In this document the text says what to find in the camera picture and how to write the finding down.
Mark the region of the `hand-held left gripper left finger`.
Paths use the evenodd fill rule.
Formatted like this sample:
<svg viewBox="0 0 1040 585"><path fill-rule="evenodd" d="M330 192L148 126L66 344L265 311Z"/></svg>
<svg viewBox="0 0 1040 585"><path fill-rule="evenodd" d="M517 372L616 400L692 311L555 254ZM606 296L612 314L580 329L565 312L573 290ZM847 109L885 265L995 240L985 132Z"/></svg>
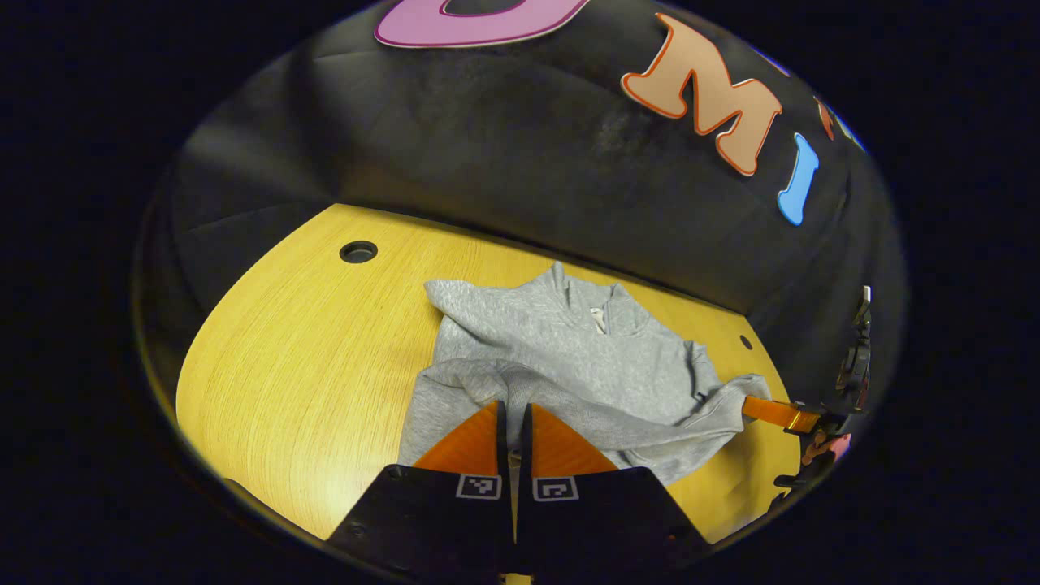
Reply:
<svg viewBox="0 0 1040 585"><path fill-rule="evenodd" d="M412 583L500 583L515 544L505 405L376 474L328 544Z"/></svg>

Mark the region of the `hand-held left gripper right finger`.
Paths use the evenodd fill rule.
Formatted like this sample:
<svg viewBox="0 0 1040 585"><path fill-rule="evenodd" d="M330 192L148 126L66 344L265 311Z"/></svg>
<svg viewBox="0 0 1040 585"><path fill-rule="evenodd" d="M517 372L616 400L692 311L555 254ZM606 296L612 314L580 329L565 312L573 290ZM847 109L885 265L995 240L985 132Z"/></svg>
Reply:
<svg viewBox="0 0 1040 585"><path fill-rule="evenodd" d="M534 580L655 580L712 552L652 470L620 469L541 405L521 453L515 537Z"/></svg>

